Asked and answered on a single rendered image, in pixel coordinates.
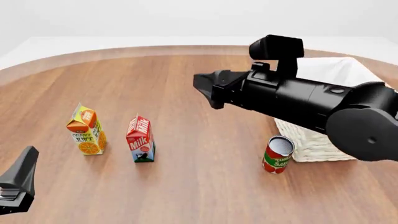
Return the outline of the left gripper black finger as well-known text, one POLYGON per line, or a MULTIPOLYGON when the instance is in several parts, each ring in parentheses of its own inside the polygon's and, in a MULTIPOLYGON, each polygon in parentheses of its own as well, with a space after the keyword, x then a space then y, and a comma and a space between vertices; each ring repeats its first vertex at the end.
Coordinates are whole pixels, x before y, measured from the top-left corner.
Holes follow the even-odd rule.
POLYGON ((35 195, 34 175, 39 152, 34 146, 27 146, 17 160, 0 175, 0 188, 17 189, 35 195))

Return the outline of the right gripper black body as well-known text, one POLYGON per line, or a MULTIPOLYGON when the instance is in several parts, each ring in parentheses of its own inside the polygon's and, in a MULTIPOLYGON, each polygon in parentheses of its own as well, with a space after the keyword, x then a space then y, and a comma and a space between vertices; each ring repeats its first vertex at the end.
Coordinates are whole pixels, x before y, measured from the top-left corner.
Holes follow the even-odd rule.
POLYGON ((231 85, 229 87, 221 88, 214 86, 212 91, 212 99, 223 101, 225 104, 230 103, 231 100, 233 100, 236 97, 237 95, 236 92, 239 91, 239 89, 241 89, 241 86, 246 78, 243 78, 239 82, 236 82, 234 83, 234 85, 231 85))

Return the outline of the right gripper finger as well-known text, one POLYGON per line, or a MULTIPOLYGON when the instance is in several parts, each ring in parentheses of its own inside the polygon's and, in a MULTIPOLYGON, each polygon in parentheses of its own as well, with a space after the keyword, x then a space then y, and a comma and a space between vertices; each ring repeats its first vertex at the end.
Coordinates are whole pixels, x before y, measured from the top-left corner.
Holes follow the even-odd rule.
POLYGON ((246 78, 247 72, 217 70, 212 73, 201 73, 193 76, 193 86, 203 94, 211 94, 213 87, 229 87, 246 78))
POLYGON ((204 91, 202 93, 202 95, 208 100, 210 106, 214 109, 214 110, 221 110, 224 108, 224 102, 220 101, 220 100, 213 100, 211 98, 211 93, 208 91, 204 91))

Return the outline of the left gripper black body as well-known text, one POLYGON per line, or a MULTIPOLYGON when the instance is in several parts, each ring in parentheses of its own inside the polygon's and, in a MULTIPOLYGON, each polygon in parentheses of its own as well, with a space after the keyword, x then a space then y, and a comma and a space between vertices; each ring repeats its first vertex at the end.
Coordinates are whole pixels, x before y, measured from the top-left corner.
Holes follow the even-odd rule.
POLYGON ((12 184, 0 184, 0 214, 28 212, 34 194, 12 184))

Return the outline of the red milk carton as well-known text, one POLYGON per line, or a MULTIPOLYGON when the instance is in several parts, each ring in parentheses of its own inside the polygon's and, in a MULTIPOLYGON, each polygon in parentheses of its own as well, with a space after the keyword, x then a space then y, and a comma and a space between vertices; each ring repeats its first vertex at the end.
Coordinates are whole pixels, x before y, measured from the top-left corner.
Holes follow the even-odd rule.
POLYGON ((135 163, 155 161, 155 142, 151 122, 136 114, 129 122, 126 141, 135 163))

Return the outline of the white woven basket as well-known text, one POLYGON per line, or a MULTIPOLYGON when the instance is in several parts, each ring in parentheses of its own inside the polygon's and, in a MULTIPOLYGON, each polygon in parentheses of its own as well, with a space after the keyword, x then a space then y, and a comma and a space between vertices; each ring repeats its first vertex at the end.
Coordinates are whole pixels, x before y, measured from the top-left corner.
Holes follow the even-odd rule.
POLYGON ((276 97, 297 162, 398 161, 398 92, 356 59, 302 58, 276 97))

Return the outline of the orange juice carton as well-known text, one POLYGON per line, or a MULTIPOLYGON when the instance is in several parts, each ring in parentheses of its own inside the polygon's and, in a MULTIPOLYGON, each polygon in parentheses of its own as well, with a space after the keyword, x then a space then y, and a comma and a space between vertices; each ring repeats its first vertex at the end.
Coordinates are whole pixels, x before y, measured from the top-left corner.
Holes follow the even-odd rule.
POLYGON ((106 135, 96 111, 81 103, 66 125, 79 150, 86 156, 101 155, 106 147, 106 135))

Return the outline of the tomato sauce can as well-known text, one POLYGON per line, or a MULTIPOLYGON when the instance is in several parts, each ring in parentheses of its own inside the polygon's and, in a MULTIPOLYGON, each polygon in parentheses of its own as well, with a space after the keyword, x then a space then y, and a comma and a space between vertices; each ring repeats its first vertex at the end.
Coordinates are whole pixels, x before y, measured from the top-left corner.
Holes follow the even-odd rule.
POLYGON ((290 158, 292 158, 294 149, 295 145, 289 138, 285 136, 273 136, 267 143, 262 158, 262 167, 268 173, 283 173, 290 158))

